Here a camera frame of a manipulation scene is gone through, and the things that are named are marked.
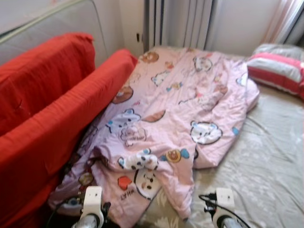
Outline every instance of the red cover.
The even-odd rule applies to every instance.
[[[83,41],[84,37],[90,40],[87,35],[75,39]],[[7,128],[11,130],[0,137],[1,227],[41,226],[36,211],[58,185],[58,171],[69,159],[81,131],[112,100],[137,62],[129,51],[121,50],[84,78],[85,71],[94,66],[92,41],[68,45],[64,51],[57,46],[42,47],[60,52],[47,54],[47,58],[40,46],[35,49],[39,54],[30,57],[32,61],[43,58],[38,65],[24,61],[20,77],[28,87],[13,83],[10,85],[18,88],[18,93],[6,90],[16,94],[14,99],[21,97],[22,108],[30,110],[32,117],[17,115],[18,122],[12,122]],[[15,73],[17,69],[8,64]]]

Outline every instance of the white radiator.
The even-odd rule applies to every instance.
[[[148,0],[149,48],[204,49],[212,0]]]

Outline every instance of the pink comforter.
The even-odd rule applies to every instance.
[[[259,91],[244,62],[221,53],[156,47],[140,57],[129,80],[75,155],[54,208],[89,185],[103,187],[111,219],[132,227],[160,187],[183,218],[190,215],[193,168],[217,166],[241,131]],[[59,212],[78,215],[73,199]]]

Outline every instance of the red sofa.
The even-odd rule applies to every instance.
[[[41,206],[82,130],[137,60],[114,53],[95,70],[88,34],[66,34],[0,66],[0,224],[41,227]]]

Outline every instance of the bed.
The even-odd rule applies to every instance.
[[[81,24],[81,30],[92,34],[95,38],[95,63],[98,66],[108,56],[96,14],[87,13],[86,10],[95,11],[91,1],[65,5],[47,17],[40,18],[9,37],[3,38],[0,48],[6,54],[1,56],[1,63],[54,35],[79,31],[77,26],[80,21],[75,20],[75,17],[72,19],[69,15],[84,12],[86,16],[90,15],[92,18],[81,21],[83,23],[93,21],[94,25]],[[65,21],[58,30],[48,29],[47,32],[43,30],[47,25],[54,28],[54,23],[58,25],[58,21]],[[144,58],[150,61],[154,57],[144,56]],[[235,62],[244,60],[243,57],[227,56],[227,58]],[[166,67],[168,69],[172,67],[170,62]],[[158,83],[158,80],[151,80],[151,83]],[[193,171],[195,185],[190,206],[191,215],[188,219],[180,218],[169,203],[165,191],[160,189],[137,221],[136,227],[212,228],[210,215],[203,212],[205,204],[198,195],[213,191],[216,187],[228,187],[234,190],[236,213],[249,221],[252,227],[301,227],[304,222],[303,103],[286,93],[265,86],[258,88],[260,95],[257,105],[248,112],[239,137],[218,167]],[[133,91],[127,88],[123,94],[126,95],[123,99],[127,100]],[[120,102],[120,99],[121,97],[117,96],[113,102]],[[102,115],[101,113],[96,117],[82,139],[80,148],[92,149],[91,142],[96,135],[94,125],[101,121]],[[76,209],[71,210],[71,214],[75,214],[75,211],[79,212],[79,208]]]

